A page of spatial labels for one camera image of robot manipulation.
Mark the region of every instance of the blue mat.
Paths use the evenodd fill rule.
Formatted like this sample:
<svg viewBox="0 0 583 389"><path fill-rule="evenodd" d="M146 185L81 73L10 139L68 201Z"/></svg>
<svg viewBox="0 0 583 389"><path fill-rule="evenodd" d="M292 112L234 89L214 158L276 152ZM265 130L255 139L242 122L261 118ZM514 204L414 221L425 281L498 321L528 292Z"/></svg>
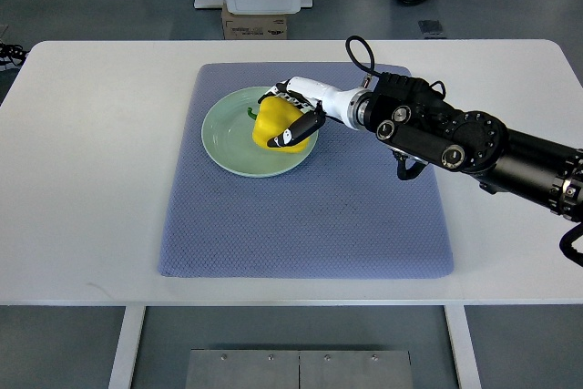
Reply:
<svg viewBox="0 0 583 389"><path fill-rule="evenodd" d="M403 67L378 70L408 74ZM435 175L396 177L396 162L373 133L332 120L312 154L279 176L229 173L207 155L200 127L209 109L245 87L309 77L357 87L352 63L204 66L179 154L159 258L174 277L437 278L452 252Z"/></svg>

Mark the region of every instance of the robotic hand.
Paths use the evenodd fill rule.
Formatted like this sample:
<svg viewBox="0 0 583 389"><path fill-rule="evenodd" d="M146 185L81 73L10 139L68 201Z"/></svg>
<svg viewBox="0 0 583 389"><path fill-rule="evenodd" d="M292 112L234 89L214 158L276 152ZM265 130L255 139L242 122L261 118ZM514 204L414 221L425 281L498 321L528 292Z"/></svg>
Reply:
<svg viewBox="0 0 583 389"><path fill-rule="evenodd" d="M353 40L368 51L370 67L354 58ZM488 193L508 191L568 220L583 221L583 149L514 131L482 111L453 108L444 101L445 86L440 81L430 85L419 77L374 71L373 52L359 36L349 37L346 49L367 74L362 86L341 91L302 77L278 83L264 97L284 97L307 112L268 146L293 146L331 118L348 128L375 133L393 151L399 179L414 179L431 163L470 175ZM378 77L374 90L367 88L371 76ZM410 168L408 159L414 162ZM573 246L581 236L583 223L565 234L559 247L583 266L583 253Z"/></svg>

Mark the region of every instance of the black cable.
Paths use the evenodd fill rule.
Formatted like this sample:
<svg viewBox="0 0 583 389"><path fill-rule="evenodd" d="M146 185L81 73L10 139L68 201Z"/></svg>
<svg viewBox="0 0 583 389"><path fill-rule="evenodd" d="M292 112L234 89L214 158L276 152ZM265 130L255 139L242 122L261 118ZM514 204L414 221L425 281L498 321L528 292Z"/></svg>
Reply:
<svg viewBox="0 0 583 389"><path fill-rule="evenodd" d="M371 66L367 67L364 64L360 63L356 57L353 54L353 50L350 48L350 44L352 43L352 41L358 41L359 43L361 43L364 48L366 49L366 52L368 52L368 56L371 59ZM346 38L346 52L348 53L348 57L353 61L353 63L360 68L363 72L369 74L369 75L373 75L374 77L381 77L381 74L379 72L377 72L376 70L374 70L374 54L373 54L373 50L371 49L370 46L368 46L368 43L366 43L366 40L364 38L362 38L361 36L349 36L348 38Z"/></svg>
<svg viewBox="0 0 583 389"><path fill-rule="evenodd" d="M583 254L573 247L573 243L581 236L583 236L583 223L579 223L573 230L568 231L558 244L565 257L579 266L583 266Z"/></svg>

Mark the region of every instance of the gray floor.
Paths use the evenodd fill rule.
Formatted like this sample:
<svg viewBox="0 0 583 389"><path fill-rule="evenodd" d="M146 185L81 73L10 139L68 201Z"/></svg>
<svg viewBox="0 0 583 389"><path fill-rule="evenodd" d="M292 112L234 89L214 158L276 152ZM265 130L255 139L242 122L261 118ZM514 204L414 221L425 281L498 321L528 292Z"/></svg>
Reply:
<svg viewBox="0 0 583 389"><path fill-rule="evenodd" d="M40 41L57 39L222 39L220 12L196 11L192 1L0 0L0 25L9 25L3 36L6 43L19 44L25 49ZM431 0L416 7L402 7L394 0L313 2L313 9L302 10L289 17L290 39L345 39L352 34L367 39L418 39L423 37L418 26L420 20L439 20L448 38L553 40L562 47L579 80L583 80L583 0ZM0 101L16 75L14 70L0 72ZM192 347L213 343L241 345L246 341L295 345L307 342L311 333L318 332L311 318L315 317L322 323L322 315L332 311L315 311L316 316L313 316L313 311L302 309L279 312L271 309L262 313L262 317L281 316L283 321L290 321L291 314L296 319L305 316L305 324L294 325L297 327L297 341L293 340L294 331L290 331L289 326L283 338L279 338L276 331L270 332L271 337L267 334L254 336L253 330L257 328L252 330L247 329L245 324L232 323L233 314L240 312L244 313L243 320L249 320L249 313L256 310L198 312L191 316L192 319L188 311L183 310L148 312L135 387L180 387L182 377L172 377L173 385L164 385L164 379L168 376L165 373L172 374L177 369L183 371L184 363L169 363L168 358L162 358L160 360L167 361L159 362L160 366L157 366L155 354L162 351L177 357L178 351L188 350L190 343L185 344L181 340L181 333L187 333L184 335L193 340ZM400 334L395 337L394 332L383 326L384 321L378 321L379 317L391 321L393 313L389 311L342 312L340 309L337 312L333 321L328 320L330 325L323 328L316 342L336 346L357 343L390 346L398 341L400 345L409 342L409 346L421 350L424 346L439 343L447 352L447 345L442 342L441 328L436 329L439 334L435 338L423 331L406 341L406 336ZM83 309L56 308L50 312L44 308L29 307L0 309L0 385L107 387L104 375L114 353L110 336L118 331L120 316L118 309L103 314L105 316ZM411 315L412 321L419 321L414 317L418 315L416 311ZM434 314L433 317L443 320L439 315ZM103 328L104 333L108 333L105 341L98 342L92 338L95 331L87 328L95 328L96 320L105 322L107 326ZM580 367L572 359L583 353L581 306L472 308L468 311L468 321L483 387L583 387ZM46 330L38 329L39 326L45 326ZM351 333L354 328L362 337L354 337ZM199 331L203 331L204 335L198 336ZM160 337L161 333L166 333L169 338L165 340ZM46 361L55 354L58 354L60 363L47 366ZM184 360L184 357L180 356L178 360ZM435 357L427 369L439 370L443 378L451 378L451 356L445 353L441 359ZM66 365L74 359L80 366L77 370L87 369L85 379L82 373L74 374L67 369ZM67 380L68 375L77 375L78 379ZM415 378L417 389L449 385L441 383L444 380L432 382L423 372Z"/></svg>

